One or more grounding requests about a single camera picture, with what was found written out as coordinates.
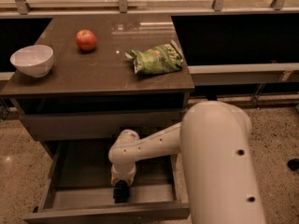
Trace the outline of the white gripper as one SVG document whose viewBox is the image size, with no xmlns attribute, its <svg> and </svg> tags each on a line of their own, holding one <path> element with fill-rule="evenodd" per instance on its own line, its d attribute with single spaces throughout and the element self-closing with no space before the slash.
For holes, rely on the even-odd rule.
<svg viewBox="0 0 299 224">
<path fill-rule="evenodd" d="M 136 167 L 119 167 L 117 165 L 113 165 L 111 167 L 111 185 L 113 186 L 113 199 L 117 199 L 117 182 L 120 180 L 125 181 L 125 190 L 124 196 L 125 200 L 130 198 L 130 187 L 134 182 L 136 173 Z"/>
</svg>

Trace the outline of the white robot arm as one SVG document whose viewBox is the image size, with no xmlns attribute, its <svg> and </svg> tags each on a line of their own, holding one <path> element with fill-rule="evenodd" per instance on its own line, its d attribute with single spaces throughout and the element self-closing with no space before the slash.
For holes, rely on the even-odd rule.
<svg viewBox="0 0 299 224">
<path fill-rule="evenodd" d="M 251 130 L 245 111 L 218 101 L 193 105 L 182 122 L 143 139 L 124 130 L 108 152 L 111 183 L 132 184 L 137 161 L 180 154 L 192 224 L 266 224 Z"/>
</svg>

